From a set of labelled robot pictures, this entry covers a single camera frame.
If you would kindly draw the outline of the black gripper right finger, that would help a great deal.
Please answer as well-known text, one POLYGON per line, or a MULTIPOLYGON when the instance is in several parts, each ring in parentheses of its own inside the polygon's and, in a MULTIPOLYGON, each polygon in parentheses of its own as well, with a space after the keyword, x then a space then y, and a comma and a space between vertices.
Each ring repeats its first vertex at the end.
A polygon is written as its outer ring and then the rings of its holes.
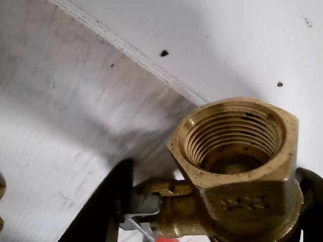
POLYGON ((301 167, 295 175, 304 197, 299 221, 303 240, 322 241, 322 177, 301 167))

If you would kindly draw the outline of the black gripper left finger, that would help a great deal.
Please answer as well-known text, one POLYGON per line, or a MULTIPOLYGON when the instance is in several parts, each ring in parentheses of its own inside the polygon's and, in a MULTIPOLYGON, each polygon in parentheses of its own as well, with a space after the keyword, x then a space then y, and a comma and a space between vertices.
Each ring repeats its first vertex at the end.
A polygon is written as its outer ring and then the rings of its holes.
POLYGON ((134 161, 119 162, 84 204, 59 241, 117 241, 133 188, 134 161))

